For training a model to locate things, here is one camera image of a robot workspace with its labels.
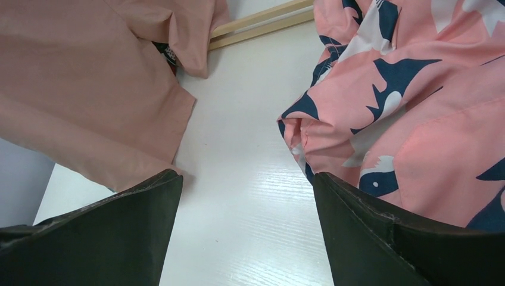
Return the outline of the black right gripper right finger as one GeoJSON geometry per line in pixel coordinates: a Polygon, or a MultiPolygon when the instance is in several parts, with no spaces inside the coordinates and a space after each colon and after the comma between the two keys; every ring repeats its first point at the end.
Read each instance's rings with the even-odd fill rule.
{"type": "Polygon", "coordinates": [[[419,216],[330,173],[312,185],[335,285],[504,284],[504,234],[419,216]]]}

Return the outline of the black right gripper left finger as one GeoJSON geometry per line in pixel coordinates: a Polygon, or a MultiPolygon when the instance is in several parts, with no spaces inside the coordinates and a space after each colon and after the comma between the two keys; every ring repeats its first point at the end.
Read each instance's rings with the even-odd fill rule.
{"type": "Polygon", "coordinates": [[[2,285],[158,285],[182,194],[165,170],[39,224],[1,229],[2,285]]]}

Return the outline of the pink shark print shorts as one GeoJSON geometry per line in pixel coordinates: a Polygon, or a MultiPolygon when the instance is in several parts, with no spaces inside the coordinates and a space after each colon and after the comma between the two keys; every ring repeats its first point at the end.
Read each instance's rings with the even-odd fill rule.
{"type": "Polygon", "coordinates": [[[315,1],[324,51],[278,118],[328,172],[417,215],[504,231],[504,2],[315,1]]]}

